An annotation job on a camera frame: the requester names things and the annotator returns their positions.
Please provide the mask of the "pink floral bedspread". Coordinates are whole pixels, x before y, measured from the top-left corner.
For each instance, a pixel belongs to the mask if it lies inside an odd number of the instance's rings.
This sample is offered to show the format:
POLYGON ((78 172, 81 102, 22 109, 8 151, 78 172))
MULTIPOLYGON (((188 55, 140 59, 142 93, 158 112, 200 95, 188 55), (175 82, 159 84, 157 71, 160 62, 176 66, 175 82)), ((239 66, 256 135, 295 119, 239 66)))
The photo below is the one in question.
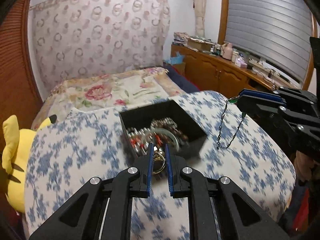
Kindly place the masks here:
POLYGON ((36 130, 51 115, 63 121, 71 109, 87 112, 107 107, 130 106, 185 93, 163 67, 131 70, 84 79, 66 80, 46 98, 31 129, 36 130))

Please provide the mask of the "cardboard box on cabinet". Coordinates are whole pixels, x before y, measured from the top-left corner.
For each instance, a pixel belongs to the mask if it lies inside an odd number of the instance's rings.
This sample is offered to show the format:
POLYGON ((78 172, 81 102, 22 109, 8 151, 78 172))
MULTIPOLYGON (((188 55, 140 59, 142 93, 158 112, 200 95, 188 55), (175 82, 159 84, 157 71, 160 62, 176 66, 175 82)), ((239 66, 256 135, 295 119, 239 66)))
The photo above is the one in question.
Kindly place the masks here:
POLYGON ((210 51, 213 45, 214 45, 214 43, 212 43, 212 42, 199 40, 199 39, 191 38, 191 37, 189 37, 188 41, 187 41, 187 46, 189 48, 193 48, 198 51, 210 51))

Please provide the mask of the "grey window blind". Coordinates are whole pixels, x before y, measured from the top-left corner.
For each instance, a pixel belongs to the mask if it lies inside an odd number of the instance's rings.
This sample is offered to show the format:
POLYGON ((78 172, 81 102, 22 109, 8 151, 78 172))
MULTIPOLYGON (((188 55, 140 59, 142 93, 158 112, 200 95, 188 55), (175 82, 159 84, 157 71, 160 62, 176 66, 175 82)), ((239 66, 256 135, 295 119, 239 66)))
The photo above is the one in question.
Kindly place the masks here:
POLYGON ((311 47, 311 11, 303 0, 228 0, 225 41, 305 80, 311 47))

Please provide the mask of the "circle patterned sheer curtain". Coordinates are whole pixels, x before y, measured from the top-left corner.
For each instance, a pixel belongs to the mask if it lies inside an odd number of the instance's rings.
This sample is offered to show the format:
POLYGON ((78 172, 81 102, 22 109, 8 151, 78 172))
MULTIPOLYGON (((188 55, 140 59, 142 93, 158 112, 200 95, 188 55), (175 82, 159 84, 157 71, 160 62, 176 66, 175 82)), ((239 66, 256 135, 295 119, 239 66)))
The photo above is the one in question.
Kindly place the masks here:
POLYGON ((73 78, 162 64, 168 0, 48 0, 32 11, 35 56, 46 90, 73 78))

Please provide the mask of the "pink kettle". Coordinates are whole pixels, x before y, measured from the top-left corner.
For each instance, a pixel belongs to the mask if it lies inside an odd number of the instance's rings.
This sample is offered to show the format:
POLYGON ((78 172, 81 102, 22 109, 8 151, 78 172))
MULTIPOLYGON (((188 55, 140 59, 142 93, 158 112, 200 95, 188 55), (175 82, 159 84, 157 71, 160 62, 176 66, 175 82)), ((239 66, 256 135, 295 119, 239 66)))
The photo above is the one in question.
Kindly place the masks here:
POLYGON ((222 57, 224 59, 227 59, 227 60, 231 60, 232 59, 232 55, 233 55, 233 45, 231 43, 225 43, 222 45, 222 51, 223 51, 223 54, 222 54, 222 57))

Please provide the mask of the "yellow plush toy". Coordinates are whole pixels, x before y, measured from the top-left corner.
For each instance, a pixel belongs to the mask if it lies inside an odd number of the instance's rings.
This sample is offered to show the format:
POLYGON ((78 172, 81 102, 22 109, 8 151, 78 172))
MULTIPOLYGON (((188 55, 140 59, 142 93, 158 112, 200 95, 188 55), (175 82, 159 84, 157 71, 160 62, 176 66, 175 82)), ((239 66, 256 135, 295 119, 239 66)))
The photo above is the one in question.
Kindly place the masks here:
POLYGON ((1 193, 10 206, 25 213, 24 187, 27 164, 33 140, 38 131, 56 123, 57 116, 47 117, 35 131, 19 128, 16 115, 3 122, 4 149, 1 153, 1 193))

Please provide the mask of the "wooden louvered wardrobe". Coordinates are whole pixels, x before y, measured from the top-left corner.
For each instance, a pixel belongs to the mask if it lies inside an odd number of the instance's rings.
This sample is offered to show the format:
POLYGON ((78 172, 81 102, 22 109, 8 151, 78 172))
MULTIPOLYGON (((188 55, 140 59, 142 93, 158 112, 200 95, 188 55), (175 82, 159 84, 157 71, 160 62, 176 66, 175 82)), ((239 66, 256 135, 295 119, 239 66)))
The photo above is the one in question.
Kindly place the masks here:
POLYGON ((30 0, 16 0, 1 24, 1 122, 16 115, 20 128, 31 128, 42 99, 28 47, 30 0))

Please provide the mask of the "cream lace side curtain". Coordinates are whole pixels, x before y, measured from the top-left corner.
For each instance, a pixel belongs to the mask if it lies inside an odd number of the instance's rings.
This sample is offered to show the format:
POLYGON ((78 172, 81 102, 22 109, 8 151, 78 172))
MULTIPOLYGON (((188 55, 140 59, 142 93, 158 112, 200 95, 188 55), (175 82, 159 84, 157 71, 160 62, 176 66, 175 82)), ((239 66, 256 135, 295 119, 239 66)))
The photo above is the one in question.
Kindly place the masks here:
POLYGON ((204 18, 206 14, 207 0, 194 0, 195 11, 195 32, 196 36, 205 37, 204 34, 204 18))

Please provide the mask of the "black jewelry box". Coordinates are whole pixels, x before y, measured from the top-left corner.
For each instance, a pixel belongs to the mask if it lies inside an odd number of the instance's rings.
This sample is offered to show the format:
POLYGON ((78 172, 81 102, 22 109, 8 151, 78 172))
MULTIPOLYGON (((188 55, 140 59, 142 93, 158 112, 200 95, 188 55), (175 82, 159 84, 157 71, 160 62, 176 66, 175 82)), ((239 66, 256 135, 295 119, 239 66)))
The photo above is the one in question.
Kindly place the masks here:
POLYGON ((199 124, 174 100, 143 106, 119 113, 128 151, 139 157, 148 145, 185 159, 199 159, 207 135, 199 124))

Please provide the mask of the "blue plastic bag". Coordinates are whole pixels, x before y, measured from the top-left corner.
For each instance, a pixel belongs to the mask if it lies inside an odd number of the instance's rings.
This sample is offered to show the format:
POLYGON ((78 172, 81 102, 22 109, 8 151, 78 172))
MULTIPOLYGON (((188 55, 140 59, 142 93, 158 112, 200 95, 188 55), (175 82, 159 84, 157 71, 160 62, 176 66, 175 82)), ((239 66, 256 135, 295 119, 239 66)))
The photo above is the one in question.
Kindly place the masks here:
POLYGON ((164 60, 164 62, 166 64, 169 64, 169 65, 176 65, 176 64, 182 64, 183 63, 183 60, 184 60, 185 56, 184 55, 181 55, 179 51, 176 52, 176 55, 173 56, 173 57, 170 57, 169 59, 167 60, 164 60))

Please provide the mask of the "wooden sideboard cabinet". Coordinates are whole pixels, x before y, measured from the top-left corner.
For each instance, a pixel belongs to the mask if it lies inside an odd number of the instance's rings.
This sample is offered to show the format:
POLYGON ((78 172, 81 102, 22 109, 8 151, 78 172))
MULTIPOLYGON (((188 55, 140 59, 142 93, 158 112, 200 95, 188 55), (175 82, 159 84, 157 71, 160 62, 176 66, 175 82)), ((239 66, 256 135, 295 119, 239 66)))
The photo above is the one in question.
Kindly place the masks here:
POLYGON ((184 76, 199 90, 214 90, 226 97, 237 95, 244 88, 271 92, 279 86, 294 88, 293 85, 272 79, 268 81, 262 72, 239 68, 220 56, 211 56, 188 47, 172 45, 171 56, 184 56, 184 76))

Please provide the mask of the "blue floral white blanket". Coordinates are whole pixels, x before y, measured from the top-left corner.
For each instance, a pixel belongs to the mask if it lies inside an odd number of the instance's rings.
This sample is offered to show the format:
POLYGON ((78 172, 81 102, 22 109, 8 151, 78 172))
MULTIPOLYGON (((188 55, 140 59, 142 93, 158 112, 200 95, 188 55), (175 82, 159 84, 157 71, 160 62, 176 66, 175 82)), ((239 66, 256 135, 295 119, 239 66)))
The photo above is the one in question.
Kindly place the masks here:
MULTIPOLYGON (((296 181, 293 164, 250 117, 242 117, 225 96, 203 91, 174 101, 205 131, 206 140, 189 165, 204 176, 231 178, 273 220, 291 200, 296 181)), ((71 109, 62 121, 39 130, 25 175, 25 216, 33 233, 92 177, 115 177, 132 165, 119 113, 122 106, 92 111, 71 109)), ((154 168, 149 198, 133 200, 132 239, 188 239, 186 199, 169 195, 166 169, 154 168)))

